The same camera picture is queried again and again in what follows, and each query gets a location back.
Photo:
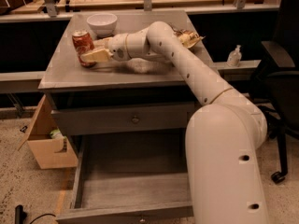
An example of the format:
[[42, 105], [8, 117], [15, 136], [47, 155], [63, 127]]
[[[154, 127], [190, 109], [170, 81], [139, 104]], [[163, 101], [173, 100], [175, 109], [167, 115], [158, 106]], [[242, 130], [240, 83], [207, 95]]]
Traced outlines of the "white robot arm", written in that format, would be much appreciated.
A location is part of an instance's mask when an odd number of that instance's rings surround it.
[[186, 129], [186, 159], [196, 224], [270, 224], [255, 149], [265, 140], [263, 112], [184, 47], [162, 21], [101, 42], [84, 62], [165, 58], [202, 106]]

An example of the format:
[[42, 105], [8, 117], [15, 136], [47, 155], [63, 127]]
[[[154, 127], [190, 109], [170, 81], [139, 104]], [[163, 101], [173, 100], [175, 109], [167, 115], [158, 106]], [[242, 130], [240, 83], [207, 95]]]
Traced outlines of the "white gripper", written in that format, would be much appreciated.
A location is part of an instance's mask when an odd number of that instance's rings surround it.
[[104, 63], [111, 57], [116, 61], [128, 61], [129, 54], [126, 46], [128, 34], [114, 35], [93, 41], [96, 47], [108, 49], [93, 49], [80, 55], [80, 59], [85, 63]]

